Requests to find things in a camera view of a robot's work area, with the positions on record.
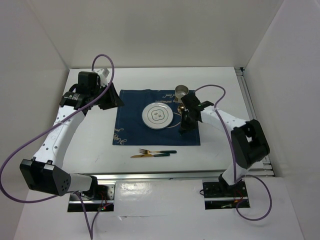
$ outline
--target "knife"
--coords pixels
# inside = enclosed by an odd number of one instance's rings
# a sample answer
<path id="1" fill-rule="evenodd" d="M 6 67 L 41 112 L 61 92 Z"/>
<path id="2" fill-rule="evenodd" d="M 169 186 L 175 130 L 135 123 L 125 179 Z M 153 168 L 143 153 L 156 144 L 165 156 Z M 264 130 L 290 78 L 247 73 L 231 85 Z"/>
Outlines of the knife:
<path id="1" fill-rule="evenodd" d="M 133 155 L 131 158 L 148 158 L 148 157 L 166 157 L 170 156 L 170 153 L 162 153 L 162 154 L 142 154 L 142 155 Z"/>

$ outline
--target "silver cup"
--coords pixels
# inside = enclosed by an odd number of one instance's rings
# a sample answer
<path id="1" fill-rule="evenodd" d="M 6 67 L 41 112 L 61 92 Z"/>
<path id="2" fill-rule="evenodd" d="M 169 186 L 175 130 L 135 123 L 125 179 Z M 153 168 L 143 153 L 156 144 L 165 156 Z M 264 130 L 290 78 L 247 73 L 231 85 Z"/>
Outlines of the silver cup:
<path id="1" fill-rule="evenodd" d="M 189 93 L 189 89 L 185 85 L 176 86 L 174 89 L 175 100 L 182 104 L 181 98 Z"/>

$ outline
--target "gold fork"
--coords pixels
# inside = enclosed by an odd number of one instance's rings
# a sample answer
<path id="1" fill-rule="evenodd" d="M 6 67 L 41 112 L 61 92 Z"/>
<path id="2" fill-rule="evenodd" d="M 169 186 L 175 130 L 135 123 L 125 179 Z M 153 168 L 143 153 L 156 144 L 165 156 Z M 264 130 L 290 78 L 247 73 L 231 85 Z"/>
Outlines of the gold fork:
<path id="1" fill-rule="evenodd" d="M 146 149 L 139 148 L 139 153 L 141 154 L 150 154 L 150 153 L 162 153 L 162 154 L 176 154 L 176 150 L 166 150 L 166 151 L 149 151 Z"/>

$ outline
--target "white enclosure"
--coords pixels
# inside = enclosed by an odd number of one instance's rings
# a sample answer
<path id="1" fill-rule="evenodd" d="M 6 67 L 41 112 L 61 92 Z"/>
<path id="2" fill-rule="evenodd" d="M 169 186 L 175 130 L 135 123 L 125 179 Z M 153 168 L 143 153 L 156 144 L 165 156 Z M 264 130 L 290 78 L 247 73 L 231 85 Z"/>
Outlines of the white enclosure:
<path id="1" fill-rule="evenodd" d="M 0 13 L 0 163 L 52 125 L 69 69 L 89 68 L 97 54 L 117 68 L 244 67 L 273 170 L 285 183 L 270 184 L 277 193 L 287 188 L 303 237 L 319 239 L 320 0 L 7 0 Z M 17 198 L 28 193 L 19 164 L 40 144 L 18 153 L 2 176 Z M 283 199 L 277 208 L 290 204 Z M 12 240 L 24 205 L 2 194 L 0 202 L 1 239 Z"/>

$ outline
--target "blue placemat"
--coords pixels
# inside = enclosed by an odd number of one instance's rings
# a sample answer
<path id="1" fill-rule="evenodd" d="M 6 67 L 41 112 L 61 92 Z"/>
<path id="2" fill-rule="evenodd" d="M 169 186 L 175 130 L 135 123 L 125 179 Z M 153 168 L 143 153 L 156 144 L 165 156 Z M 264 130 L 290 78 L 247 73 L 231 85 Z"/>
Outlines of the blue placemat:
<path id="1" fill-rule="evenodd" d="M 198 126 L 182 136 L 178 132 L 181 116 L 174 90 L 121 90 L 119 96 L 124 106 L 117 109 L 113 145 L 200 145 Z M 144 124 L 142 112 L 147 105 L 155 102 L 167 104 L 172 109 L 173 121 L 169 127 L 155 130 Z"/>

